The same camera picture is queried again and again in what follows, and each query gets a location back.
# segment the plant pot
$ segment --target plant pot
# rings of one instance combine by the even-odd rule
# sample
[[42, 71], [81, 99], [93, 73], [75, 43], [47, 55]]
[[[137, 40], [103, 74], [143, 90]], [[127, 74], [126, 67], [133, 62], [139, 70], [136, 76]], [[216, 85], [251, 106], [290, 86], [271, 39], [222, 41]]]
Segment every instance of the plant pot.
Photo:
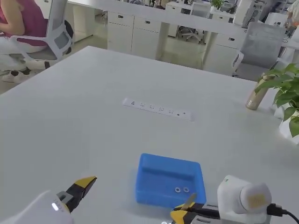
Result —
[[[290, 104], [285, 104], [283, 105], [284, 110], [286, 108], [290, 107]], [[295, 111], [293, 116], [299, 116], [299, 112]], [[290, 124], [291, 118], [289, 118], [286, 121], [283, 121], [279, 125], [279, 132], [286, 138], [289, 139], [290, 141], [294, 142], [296, 145], [299, 145], [299, 135], [295, 136], [294, 138], [291, 135], [289, 124]]]

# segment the led light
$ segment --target led light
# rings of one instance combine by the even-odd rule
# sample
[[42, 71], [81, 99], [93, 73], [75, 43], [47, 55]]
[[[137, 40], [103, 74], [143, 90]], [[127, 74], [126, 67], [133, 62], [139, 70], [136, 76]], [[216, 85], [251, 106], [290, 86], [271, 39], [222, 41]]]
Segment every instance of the led light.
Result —
[[59, 210], [59, 208], [57, 207], [57, 205], [55, 203], [52, 203], [52, 207], [54, 208], [55, 211]]

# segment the white pants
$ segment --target white pants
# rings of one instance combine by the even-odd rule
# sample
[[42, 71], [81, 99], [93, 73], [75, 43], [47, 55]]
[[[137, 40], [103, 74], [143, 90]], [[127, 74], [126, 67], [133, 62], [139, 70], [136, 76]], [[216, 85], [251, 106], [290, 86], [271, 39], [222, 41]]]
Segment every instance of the white pants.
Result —
[[[22, 48], [27, 53], [33, 53], [43, 50], [44, 46], [31, 46], [27, 43], [20, 43]], [[12, 58], [10, 54], [21, 54], [20, 50], [15, 46], [15, 44], [9, 40], [8, 37], [0, 37], [0, 71], [7, 70], [22, 70], [26, 68], [25, 63], [22, 63], [21, 60]]]

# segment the shoe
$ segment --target shoe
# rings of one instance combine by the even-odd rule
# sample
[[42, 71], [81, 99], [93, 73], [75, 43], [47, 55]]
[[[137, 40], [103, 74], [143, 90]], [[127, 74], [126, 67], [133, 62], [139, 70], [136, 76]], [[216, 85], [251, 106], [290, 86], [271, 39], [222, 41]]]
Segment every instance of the shoe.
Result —
[[22, 72], [19, 72], [19, 74], [14, 77], [13, 82], [20, 84], [20, 83], [25, 82], [26, 80], [30, 79], [33, 76], [34, 76], [34, 74], [32, 74], [32, 73], [30, 73], [29, 75], [24, 75]]
[[7, 83], [13, 83], [14, 82], [14, 76], [9, 72], [7, 75], [2, 76], [1, 79], [3, 82]]

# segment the pink shirt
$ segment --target pink shirt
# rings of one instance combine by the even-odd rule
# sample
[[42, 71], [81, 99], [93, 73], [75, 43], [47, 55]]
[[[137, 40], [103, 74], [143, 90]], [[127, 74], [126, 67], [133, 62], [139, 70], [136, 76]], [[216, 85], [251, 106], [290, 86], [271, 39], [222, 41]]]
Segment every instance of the pink shirt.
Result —
[[[36, 36], [45, 37], [47, 34], [47, 21], [43, 17], [43, 13], [40, 7], [36, 4], [34, 0], [17, 0], [23, 7], [24, 10], [21, 11], [23, 22], [25, 25], [25, 36]], [[0, 5], [0, 22], [7, 23], [5, 16], [2, 12]], [[4, 33], [5, 36], [11, 37], [11, 34]], [[45, 46], [46, 43], [43, 41], [34, 41], [19, 39], [18, 41], [28, 43], [32, 46]]]

